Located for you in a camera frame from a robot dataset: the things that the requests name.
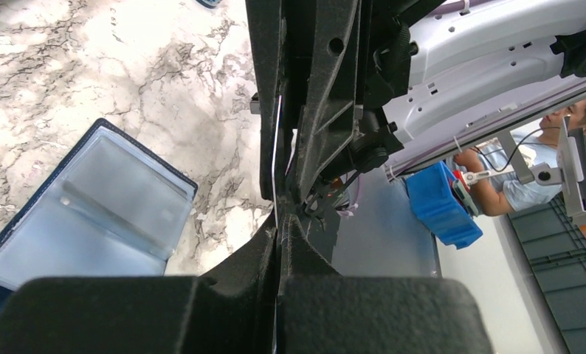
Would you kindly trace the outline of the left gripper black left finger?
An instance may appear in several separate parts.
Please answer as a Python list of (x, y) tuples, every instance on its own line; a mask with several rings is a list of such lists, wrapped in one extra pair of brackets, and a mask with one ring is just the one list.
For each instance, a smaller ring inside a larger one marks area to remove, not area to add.
[(275, 219), (207, 273), (51, 277), (0, 315), (0, 353), (270, 353)]

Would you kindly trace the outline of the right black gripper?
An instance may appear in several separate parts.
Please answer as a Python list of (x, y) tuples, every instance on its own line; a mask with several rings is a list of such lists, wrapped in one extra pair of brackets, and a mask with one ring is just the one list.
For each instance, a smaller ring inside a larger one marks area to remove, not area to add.
[[(412, 26), (440, 1), (293, 1), (287, 6), (297, 121), (292, 198), (302, 202), (317, 180), (318, 195), (352, 183), (338, 179), (379, 167), (403, 148), (383, 105), (407, 93), (420, 52)], [(278, 107), (282, 2), (246, 2), (261, 115), (259, 183), (271, 201), (275, 115)]]

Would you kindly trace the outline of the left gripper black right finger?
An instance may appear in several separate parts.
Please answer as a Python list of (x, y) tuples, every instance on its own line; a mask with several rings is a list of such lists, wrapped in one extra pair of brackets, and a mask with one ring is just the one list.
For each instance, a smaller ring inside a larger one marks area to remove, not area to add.
[(345, 277), (280, 219), (278, 353), (492, 353), (473, 295), (455, 280)]

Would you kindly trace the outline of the navy blue card holder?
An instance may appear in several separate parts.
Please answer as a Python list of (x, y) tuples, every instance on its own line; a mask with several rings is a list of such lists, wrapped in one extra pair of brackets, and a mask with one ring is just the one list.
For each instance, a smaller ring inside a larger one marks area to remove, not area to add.
[(165, 272), (198, 185), (99, 118), (0, 232), (0, 313), (43, 277)]

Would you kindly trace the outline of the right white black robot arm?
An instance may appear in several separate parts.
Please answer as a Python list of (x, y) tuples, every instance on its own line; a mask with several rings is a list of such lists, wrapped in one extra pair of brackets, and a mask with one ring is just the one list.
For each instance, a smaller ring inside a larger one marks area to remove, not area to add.
[(411, 171), (505, 94), (586, 86), (586, 1), (248, 1), (263, 198), (324, 198), (350, 172)]

